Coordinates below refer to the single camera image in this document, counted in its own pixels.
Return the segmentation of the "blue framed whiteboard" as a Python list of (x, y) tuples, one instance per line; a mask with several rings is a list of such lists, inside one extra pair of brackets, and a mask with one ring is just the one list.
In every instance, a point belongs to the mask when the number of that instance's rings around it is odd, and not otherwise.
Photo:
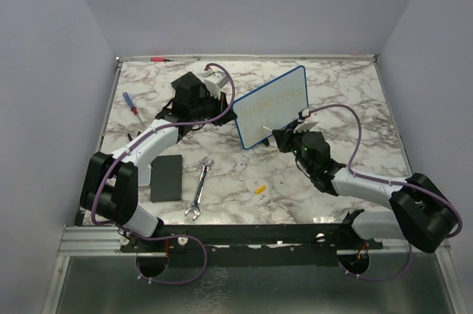
[(299, 65), (234, 101), (236, 128), (246, 150), (271, 136), (262, 127), (281, 129), (309, 105), (305, 67)]

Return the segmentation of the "yellow marker cap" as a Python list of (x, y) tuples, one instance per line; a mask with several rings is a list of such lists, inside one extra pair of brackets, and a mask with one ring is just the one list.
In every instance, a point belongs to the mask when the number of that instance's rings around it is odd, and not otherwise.
[(261, 194), (265, 189), (266, 189), (266, 186), (262, 185), (259, 188), (257, 188), (254, 193), (255, 194)]

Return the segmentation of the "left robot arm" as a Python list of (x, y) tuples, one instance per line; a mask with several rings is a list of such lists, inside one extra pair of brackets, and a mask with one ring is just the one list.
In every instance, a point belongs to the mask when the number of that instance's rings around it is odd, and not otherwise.
[(136, 233), (149, 251), (162, 245), (163, 221), (140, 206), (139, 188), (151, 182), (152, 162), (189, 132), (236, 120), (234, 98), (223, 92), (225, 85), (233, 86), (233, 79), (217, 64), (208, 64), (200, 75), (187, 72), (172, 82), (174, 97), (143, 132), (110, 154), (91, 156), (80, 206), (91, 213), (94, 225)]

